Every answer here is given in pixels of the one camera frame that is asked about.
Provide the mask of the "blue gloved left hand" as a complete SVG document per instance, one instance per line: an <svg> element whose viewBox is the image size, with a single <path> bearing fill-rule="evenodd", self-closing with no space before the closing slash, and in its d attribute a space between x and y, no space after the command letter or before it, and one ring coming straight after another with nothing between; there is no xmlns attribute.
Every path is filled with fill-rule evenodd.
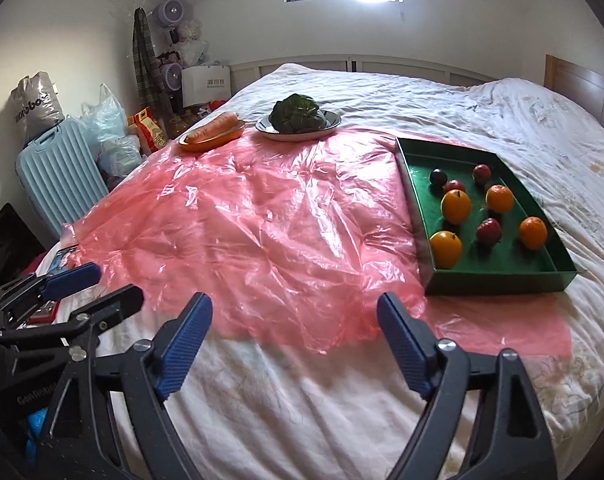
<svg viewBox="0 0 604 480"><path fill-rule="evenodd" d="M42 408L26 418L26 439L25 459L26 463L31 467L35 467L37 445L40 442L40 434L44 426L47 416L47 408Z"/></svg>

